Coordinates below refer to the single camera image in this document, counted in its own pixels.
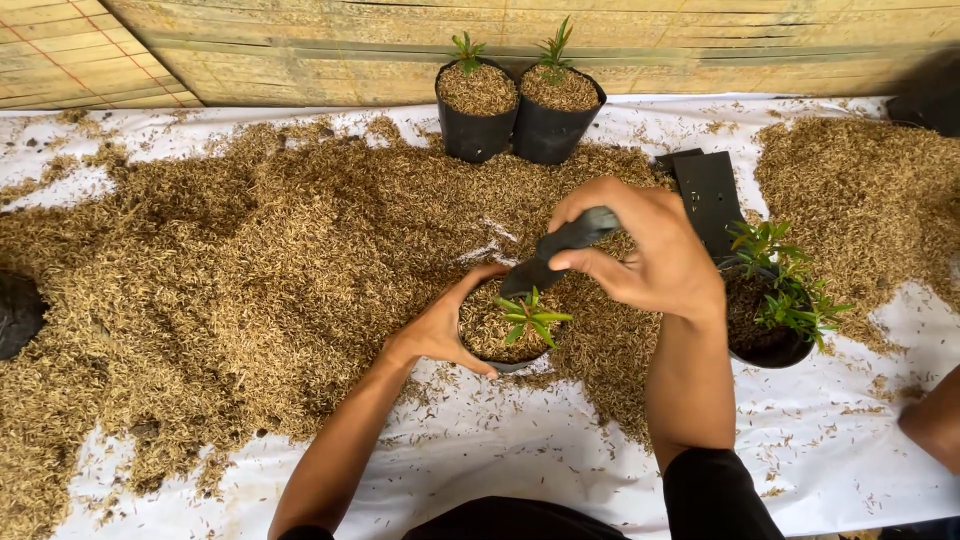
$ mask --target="young plant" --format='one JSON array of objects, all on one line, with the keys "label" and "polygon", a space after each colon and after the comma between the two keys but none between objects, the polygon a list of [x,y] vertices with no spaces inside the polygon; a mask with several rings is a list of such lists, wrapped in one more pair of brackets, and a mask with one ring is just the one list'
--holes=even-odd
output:
[{"label": "young plant", "polygon": [[569,60],[561,60],[560,58],[564,53],[566,42],[570,39],[570,33],[573,32],[573,29],[566,29],[566,21],[568,20],[570,20],[570,15],[567,15],[564,22],[560,24],[555,37],[543,41],[546,43],[545,45],[536,43],[539,48],[543,49],[540,54],[540,61],[537,63],[548,68],[543,72],[543,78],[549,81],[551,85],[558,85],[566,75],[564,70],[570,66]]},{"label": "young plant", "polygon": [[824,332],[836,330],[840,322],[837,314],[853,306],[834,304],[824,292],[827,283],[810,277],[810,257],[795,245],[781,243],[789,222],[735,225],[739,231],[730,231],[736,237],[731,249],[740,248],[736,254],[743,260],[746,276],[751,277],[758,268],[774,275],[774,294],[764,295],[766,304],[759,308],[754,321],[768,329],[791,328],[805,340],[815,341],[823,351]]},{"label": "young plant", "polygon": [[458,36],[453,36],[452,39],[453,43],[457,45],[457,52],[447,54],[460,59],[460,67],[464,70],[465,75],[469,75],[474,69],[480,67],[481,64],[480,61],[477,60],[477,56],[483,52],[487,43],[470,43],[470,34],[468,34],[467,31],[464,31],[463,39],[460,39]]},{"label": "young plant", "polygon": [[507,345],[515,342],[518,337],[523,335],[527,326],[530,326],[533,327],[534,331],[543,338],[543,341],[546,342],[551,349],[556,349],[557,344],[553,342],[553,336],[550,335],[550,330],[546,327],[547,324],[551,321],[573,320],[573,315],[554,313],[543,309],[540,305],[540,294],[536,287],[534,287],[532,293],[527,294],[527,296],[519,300],[518,303],[500,298],[499,296],[496,297],[496,302],[507,310],[507,312],[503,314],[503,320],[514,325],[510,333],[507,334],[507,338],[503,340]]}]

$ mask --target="black pot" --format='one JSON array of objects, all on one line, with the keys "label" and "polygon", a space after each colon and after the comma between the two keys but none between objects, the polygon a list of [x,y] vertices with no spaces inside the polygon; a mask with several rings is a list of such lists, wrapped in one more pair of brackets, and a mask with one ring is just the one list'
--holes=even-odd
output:
[{"label": "black pot", "polygon": [[[483,285],[487,284],[489,281],[490,281],[490,280],[487,280],[486,282],[480,283],[480,284],[477,285],[476,288],[474,288],[473,290],[475,291],[475,290],[479,289],[479,288],[482,287]],[[500,282],[500,281],[502,281],[502,280],[501,280],[501,279],[494,279],[493,281]],[[560,336],[561,336],[561,334],[563,333],[565,327],[566,327],[566,321],[561,321],[561,322],[560,322],[560,325],[559,325],[559,326],[557,327],[557,329],[554,330],[554,332],[553,332],[553,341],[554,341],[554,343],[557,343],[558,346],[559,346]],[[525,356],[525,357],[522,357],[522,358],[515,358],[516,361],[515,361],[514,363],[508,364],[508,363],[504,363],[504,362],[497,362],[497,361],[494,361],[494,360],[490,360],[490,359],[485,358],[483,355],[477,354],[476,351],[473,351],[470,347],[467,346],[466,343],[464,343],[464,339],[463,339],[463,335],[462,335],[462,334],[461,334],[461,336],[460,336],[460,342],[463,343],[464,348],[466,348],[472,355],[474,355],[474,356],[480,358],[481,360],[483,360],[484,362],[490,364],[490,366],[496,368],[496,371],[498,371],[498,372],[500,372],[500,373],[513,373],[514,371],[519,371],[519,370],[527,367],[528,365],[534,363],[534,361],[536,361],[538,358],[540,358],[541,356],[543,356],[544,353],[548,353],[548,352],[550,351],[550,346],[547,345],[546,343],[544,343],[544,344],[543,344],[543,350],[542,350],[542,351],[536,353],[535,355]]]},{"label": "black pot", "polygon": [[34,282],[0,272],[0,360],[16,356],[33,339],[46,310]]},{"label": "black pot", "polygon": [[[503,72],[504,76],[514,82],[516,94],[520,93],[520,84],[506,69],[492,60],[478,58],[480,63],[492,65]],[[516,111],[519,109],[519,100],[516,105],[506,112],[494,116],[474,116],[454,110],[448,103],[440,99],[437,85],[440,76],[447,69],[456,64],[451,61],[437,72],[433,81],[433,91],[437,95],[437,108],[440,110],[440,132],[444,136],[444,150],[448,156],[459,158],[470,163],[482,163],[503,152],[510,141],[510,133],[514,130]]]},{"label": "black pot", "polygon": [[590,81],[593,89],[597,91],[600,103],[592,109],[566,112],[548,109],[521,93],[520,112],[516,115],[514,126],[514,154],[543,165],[558,165],[573,154],[573,149],[587,132],[593,118],[607,103],[607,94],[589,75],[572,68],[570,71],[579,73]]},{"label": "black pot", "polygon": [[[740,258],[728,258],[720,264],[717,264],[717,269],[723,271],[741,264],[743,264],[743,260]],[[777,277],[776,274],[766,268],[755,268],[755,272],[768,279],[771,284]],[[752,349],[746,352],[730,349],[730,356],[752,366],[780,369],[799,364],[804,358],[810,356],[812,351],[812,339],[807,340],[796,331],[788,331],[786,338],[774,342],[767,347]]]}]

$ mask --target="woven bamboo panel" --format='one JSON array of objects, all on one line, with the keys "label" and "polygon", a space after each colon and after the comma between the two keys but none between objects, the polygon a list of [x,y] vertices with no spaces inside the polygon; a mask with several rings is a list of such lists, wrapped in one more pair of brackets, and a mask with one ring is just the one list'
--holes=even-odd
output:
[{"label": "woven bamboo panel", "polygon": [[960,0],[103,1],[209,105],[430,102],[451,35],[520,69],[568,14],[608,93],[879,94],[960,50]]},{"label": "woven bamboo panel", "polygon": [[98,0],[0,0],[0,110],[202,105]]}]

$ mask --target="white tarp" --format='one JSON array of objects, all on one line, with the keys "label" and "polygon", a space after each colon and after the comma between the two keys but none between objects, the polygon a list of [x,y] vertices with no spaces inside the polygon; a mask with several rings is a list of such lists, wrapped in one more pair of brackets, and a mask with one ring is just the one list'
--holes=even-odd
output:
[{"label": "white tarp", "polygon": [[[761,149],[757,130],[799,115],[882,115],[882,100],[862,98],[774,99],[772,96],[613,96],[587,139],[640,146],[651,156],[701,147],[727,150],[741,206],[767,215],[753,179]],[[289,122],[324,112],[352,133],[364,132],[372,115],[391,116],[404,136],[422,144],[416,126],[438,131],[435,106],[383,110],[207,109],[186,118],[166,110],[115,110],[102,123],[132,152],[132,161],[201,153],[212,135],[236,124]],[[102,118],[103,112],[90,113]],[[54,151],[38,152],[55,136],[68,137]],[[41,113],[0,112],[0,183],[38,178],[56,154],[93,154],[99,140]],[[82,169],[69,178],[14,201],[62,204],[105,188],[104,171]],[[932,388],[960,351],[960,317],[926,289],[907,283],[875,313],[890,336],[910,349],[878,356],[861,344],[834,337],[835,356],[815,355],[786,370],[758,370],[734,362],[738,406],[736,451],[756,489],[787,536],[915,522],[960,514],[960,492],[946,469],[897,429],[903,402],[888,403],[870,390],[877,375],[887,387],[919,381]],[[667,537],[661,482],[651,456],[625,440],[616,425],[596,426],[582,386],[561,383],[545,391],[517,390],[457,371],[459,388],[443,384],[422,361],[418,380],[432,381],[448,397],[429,406],[393,411],[383,439],[341,525],[339,538],[398,538],[468,500],[507,495],[564,504],[610,523],[631,537]],[[122,494],[114,517],[85,510],[109,495],[118,464],[129,462],[132,441],[97,443],[91,433],[70,485],[71,516],[56,538],[263,538],[283,485],[305,444],[267,435],[231,459],[223,502],[195,497],[193,479],[167,480],[147,497]]]}]

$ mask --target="pile of rice husks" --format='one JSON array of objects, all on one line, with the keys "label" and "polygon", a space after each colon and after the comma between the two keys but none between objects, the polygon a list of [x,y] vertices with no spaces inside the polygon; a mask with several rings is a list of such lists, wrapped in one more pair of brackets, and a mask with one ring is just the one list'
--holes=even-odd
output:
[{"label": "pile of rice husks", "polygon": [[930,286],[954,310],[960,287],[960,139],[862,120],[804,118],[758,134],[756,168],[774,220],[813,257],[844,313],[840,333],[877,352],[897,346],[868,319],[908,280]]},{"label": "pile of rice husks", "polygon": [[[531,255],[554,204],[591,177],[658,183],[638,150],[471,165],[406,145],[385,118],[371,130],[389,147],[323,122],[251,126],[221,157],[127,163],[105,142],[83,162],[105,166],[115,191],[0,217],[0,268],[34,278],[51,305],[37,338],[0,362],[0,538],[51,533],[98,423],[136,441],[115,489],[150,492],[200,466],[198,488],[215,497],[228,453],[251,437],[309,438],[383,339],[467,271],[461,255],[492,240]],[[526,383],[582,380],[602,421],[645,441],[659,316],[582,275],[550,292],[575,320],[555,373]],[[200,459],[204,445],[214,451]]]}]

